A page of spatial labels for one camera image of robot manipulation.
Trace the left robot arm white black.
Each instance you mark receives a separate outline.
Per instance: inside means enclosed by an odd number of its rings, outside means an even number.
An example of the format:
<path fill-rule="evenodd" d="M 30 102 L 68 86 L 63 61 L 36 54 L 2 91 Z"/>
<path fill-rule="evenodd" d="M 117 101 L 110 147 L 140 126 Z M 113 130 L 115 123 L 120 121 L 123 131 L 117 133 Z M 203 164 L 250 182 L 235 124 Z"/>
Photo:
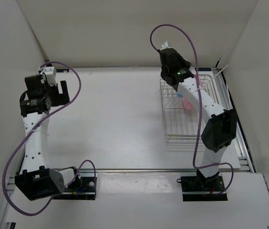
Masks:
<path fill-rule="evenodd" d="M 30 200 L 60 195 L 65 185 L 77 191 L 82 179 L 74 174 L 64 181 L 63 175 L 52 169 L 48 159 L 48 124 L 46 116 L 52 107 L 69 103 L 66 81 L 61 81 L 59 92 L 53 75 L 39 73 L 25 77 L 27 90 L 20 99 L 21 116 L 24 123 L 25 156 L 22 169 L 15 177 L 16 187 Z"/>

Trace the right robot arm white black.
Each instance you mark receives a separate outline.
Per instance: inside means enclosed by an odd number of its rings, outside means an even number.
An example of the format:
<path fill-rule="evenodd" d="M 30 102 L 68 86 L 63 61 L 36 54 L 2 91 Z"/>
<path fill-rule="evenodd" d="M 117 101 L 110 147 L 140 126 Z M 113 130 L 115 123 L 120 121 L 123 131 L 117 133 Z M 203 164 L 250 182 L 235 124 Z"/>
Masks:
<path fill-rule="evenodd" d="M 190 71 L 191 63 L 175 49 L 159 50 L 161 77 L 173 89 L 187 99 L 199 111 L 199 122 L 205 127 L 197 129 L 198 139 L 205 146 L 201 165 L 197 170 L 196 185 L 206 191 L 219 175 L 222 156 L 236 137 L 237 114 L 213 100 L 200 85 L 198 73 Z"/>

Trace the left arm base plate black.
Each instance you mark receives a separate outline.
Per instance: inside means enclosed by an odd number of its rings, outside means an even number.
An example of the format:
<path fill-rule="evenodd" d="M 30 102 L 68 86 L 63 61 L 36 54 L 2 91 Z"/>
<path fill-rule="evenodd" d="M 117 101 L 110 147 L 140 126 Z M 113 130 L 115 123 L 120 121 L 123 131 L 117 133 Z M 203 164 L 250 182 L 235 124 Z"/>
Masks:
<path fill-rule="evenodd" d="M 97 173 L 79 173 L 75 181 L 68 186 L 64 194 L 70 200 L 96 200 Z"/>

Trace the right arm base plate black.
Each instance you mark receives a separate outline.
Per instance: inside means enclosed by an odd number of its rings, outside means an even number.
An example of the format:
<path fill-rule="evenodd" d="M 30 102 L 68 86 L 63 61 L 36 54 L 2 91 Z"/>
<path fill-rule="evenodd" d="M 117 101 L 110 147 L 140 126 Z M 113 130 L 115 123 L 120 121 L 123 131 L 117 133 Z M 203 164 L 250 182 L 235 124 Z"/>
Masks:
<path fill-rule="evenodd" d="M 202 187 L 196 176 L 181 177 L 176 180 L 181 185 L 184 202 L 228 201 L 222 176 L 210 185 Z"/>

